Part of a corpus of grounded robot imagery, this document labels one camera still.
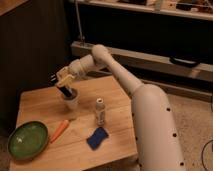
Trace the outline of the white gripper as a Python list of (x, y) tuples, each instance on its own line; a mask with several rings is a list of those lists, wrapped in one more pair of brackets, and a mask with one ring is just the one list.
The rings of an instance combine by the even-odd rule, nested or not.
[(82, 60), (74, 60), (69, 65), (60, 69), (56, 74), (51, 75), (51, 82), (58, 82), (57, 87), (70, 87), (74, 78), (83, 78), (87, 73), (87, 64)]

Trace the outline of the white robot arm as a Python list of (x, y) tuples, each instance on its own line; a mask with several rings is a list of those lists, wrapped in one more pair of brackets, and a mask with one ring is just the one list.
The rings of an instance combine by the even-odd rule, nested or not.
[(183, 152), (166, 93), (145, 84), (120, 65), (100, 44), (91, 53), (61, 68), (51, 82), (66, 96), (71, 84), (92, 70), (107, 68), (131, 99), (131, 113), (141, 171), (186, 171)]

